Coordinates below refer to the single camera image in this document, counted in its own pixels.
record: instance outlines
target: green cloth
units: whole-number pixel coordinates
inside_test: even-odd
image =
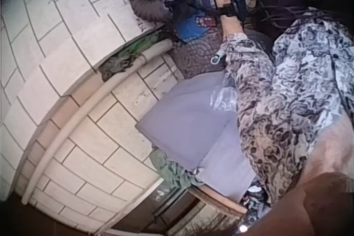
[[[149,157],[159,175],[174,187],[186,189],[192,185],[201,186],[204,184],[192,172],[187,171],[177,162],[169,160],[166,154],[157,147],[153,147]]]

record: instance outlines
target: beige tiled wall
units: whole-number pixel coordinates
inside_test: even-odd
[[[32,195],[36,207],[70,226],[94,232],[151,185],[158,178],[148,157],[151,143],[135,124],[175,86],[179,73],[171,58],[163,55],[113,89],[46,168]],[[47,122],[22,169],[16,189],[20,195],[60,128],[102,85],[100,74],[91,75]]]
[[[11,191],[17,171],[20,174],[15,191],[23,194],[36,164],[60,128],[102,86],[99,76],[93,74],[97,67],[126,42],[154,27],[137,18],[127,0],[1,1],[0,130],[1,144],[5,145],[0,157],[2,200]],[[126,166],[114,166],[119,161],[116,154],[123,153],[139,169],[146,169],[146,180],[156,176],[145,166],[148,142],[134,129],[136,120],[156,102],[156,97],[176,82],[169,75],[165,76],[168,82],[164,81],[165,64],[157,76],[152,74],[151,90],[146,85],[147,75],[164,63],[160,59],[155,64],[142,70],[144,79],[134,76],[137,90],[132,95],[136,99],[118,89],[87,116],[50,162],[31,204],[66,224],[92,230],[147,183],[134,178],[136,183],[129,182],[124,179],[130,178],[127,173],[120,176],[118,173]],[[162,87],[156,90],[158,82]],[[118,130],[123,133],[111,128],[116,124],[110,115],[127,119],[126,126],[119,123]],[[87,137],[83,135],[85,130],[90,130]],[[103,202],[120,202],[114,204],[114,211],[89,202],[89,184],[110,198]],[[70,206],[71,201],[76,202],[75,206]]]

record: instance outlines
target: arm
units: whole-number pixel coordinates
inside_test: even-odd
[[[218,7],[231,0],[215,0]],[[221,48],[227,55],[227,71],[232,75],[237,89],[239,120],[244,112],[260,101],[269,91],[274,74],[268,55],[243,33],[237,17],[220,17],[224,41]]]

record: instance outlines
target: white pipe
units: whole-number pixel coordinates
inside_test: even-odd
[[[117,85],[122,83],[128,76],[135,73],[141,66],[146,64],[152,58],[159,56],[172,48],[172,41],[165,39],[157,44],[154,44],[149,49],[142,52],[134,64],[127,69],[126,72],[115,74],[107,82],[105,82],[98,91],[95,92],[71,117],[71,119],[63,126],[58,135],[54,138],[53,142],[46,149],[43,157],[39,161],[35,168],[26,188],[25,193],[22,196],[22,204],[27,204],[30,196],[35,189],[38,180],[42,176],[45,168],[48,166],[50,160],[54,157],[58,149],[68,136],[75,130],[75,128],[81,123],[81,121],[89,114],[89,112],[100,103]]]

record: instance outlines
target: person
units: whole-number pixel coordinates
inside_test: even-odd
[[[219,8],[231,3],[215,1]],[[248,235],[284,235],[294,219],[298,229],[291,235],[333,235],[316,224],[331,195],[345,198],[346,204],[331,205],[345,212],[337,208],[341,222],[323,228],[332,224],[333,233],[353,213],[352,35],[338,21],[306,16],[276,39],[273,61],[247,38],[236,16],[220,19],[226,71],[237,91],[241,148],[275,204]]]

